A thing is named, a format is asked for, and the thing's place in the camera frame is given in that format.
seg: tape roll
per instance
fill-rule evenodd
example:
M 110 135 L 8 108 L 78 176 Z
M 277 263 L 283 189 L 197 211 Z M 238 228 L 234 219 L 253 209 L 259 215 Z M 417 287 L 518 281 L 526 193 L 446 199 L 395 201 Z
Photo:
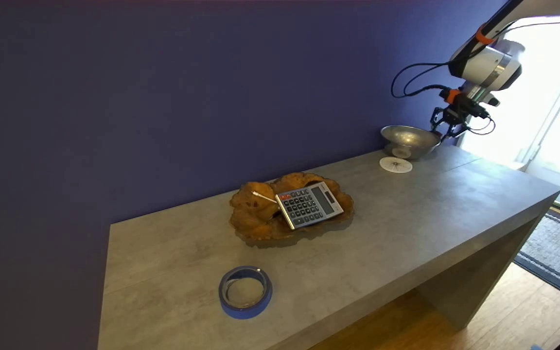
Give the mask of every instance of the tape roll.
M 261 293 L 257 293 L 255 298 L 236 298 L 232 291 L 240 283 L 257 283 Z M 238 267 L 224 275 L 218 294 L 226 316 L 234 320 L 251 320 L 263 314 L 273 300 L 273 283 L 261 267 Z
M 390 174 L 411 174 L 413 164 L 401 158 L 382 158 L 380 168 L 390 172 Z

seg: cable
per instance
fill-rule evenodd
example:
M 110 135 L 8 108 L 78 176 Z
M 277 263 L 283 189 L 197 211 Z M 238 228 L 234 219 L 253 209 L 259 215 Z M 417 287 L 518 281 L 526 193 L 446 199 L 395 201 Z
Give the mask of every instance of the cable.
M 469 129 L 469 133 L 473 133 L 473 135 L 477 135 L 477 137 L 489 137 L 489 135 L 493 135 L 493 133 L 496 131 L 496 121 L 495 121 L 493 118 L 489 118 L 489 123 L 487 123 L 485 127 L 481 127 L 481 129 L 471 129 L 471 127 L 467 125 L 467 129 Z
M 421 75 L 417 75 L 413 81 L 409 81 L 409 83 L 403 86 L 403 94 L 405 94 L 405 96 L 411 96 L 411 94 L 409 94 L 409 88 L 411 88 L 413 83 L 417 83 L 421 77 L 425 77 L 425 75 L 428 75 L 428 73 L 434 73 L 434 71 L 438 71 L 440 67 L 448 67 L 448 65 L 450 65 L 450 63 L 440 63 L 440 65 L 436 65 L 436 67 L 432 67 L 432 69 L 423 71 Z
M 393 96 L 395 100 L 405 100 L 405 98 L 411 98 L 411 96 L 419 96 L 419 94 L 423 94 L 423 92 L 426 92 L 426 90 L 434 90 L 436 86 L 432 86 L 432 88 L 423 88 L 423 90 L 417 90 L 417 92 L 411 92 L 411 94 L 409 94 L 409 86 L 411 86 L 415 81 L 419 81 L 421 77 L 425 77 L 425 75 L 428 75 L 428 73 L 432 73 L 432 71 L 436 71 L 436 69 L 440 69 L 440 67 L 446 67 L 446 65 L 450 65 L 450 63 L 415 63 L 415 65 L 409 65 L 409 67 L 401 69 L 401 71 L 395 75 L 393 83 L 391 83 L 391 96 Z M 397 81 L 399 81 L 407 71 L 419 69 L 419 67 L 428 67 L 428 69 L 423 71 L 423 73 L 419 73 L 413 81 L 409 81 L 409 83 L 403 86 L 403 92 L 397 94 L 397 92 L 395 92 Z

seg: purple wall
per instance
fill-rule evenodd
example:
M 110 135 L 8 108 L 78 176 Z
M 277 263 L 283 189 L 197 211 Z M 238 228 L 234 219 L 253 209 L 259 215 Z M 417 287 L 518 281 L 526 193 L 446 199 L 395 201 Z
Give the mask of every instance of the purple wall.
M 391 100 L 393 75 L 495 9 L 0 11 L 0 349 L 96 349 L 111 223 L 426 127 L 440 100 Z

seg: calculator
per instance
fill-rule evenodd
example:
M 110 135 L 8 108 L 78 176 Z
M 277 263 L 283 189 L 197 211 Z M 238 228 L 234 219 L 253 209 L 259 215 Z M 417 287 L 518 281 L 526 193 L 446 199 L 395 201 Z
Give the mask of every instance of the calculator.
M 279 193 L 277 201 L 292 230 L 314 226 L 345 213 L 325 184 Z

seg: calculator screen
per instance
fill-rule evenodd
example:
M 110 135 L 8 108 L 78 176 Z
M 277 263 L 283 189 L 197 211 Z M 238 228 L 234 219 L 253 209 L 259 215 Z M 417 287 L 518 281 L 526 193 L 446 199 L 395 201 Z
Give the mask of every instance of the calculator screen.
M 323 191 L 320 188 L 312 188 L 314 195 L 318 197 L 318 203 L 321 205 L 321 209 L 325 211 L 325 215 L 333 215 L 335 209 L 327 203 Z

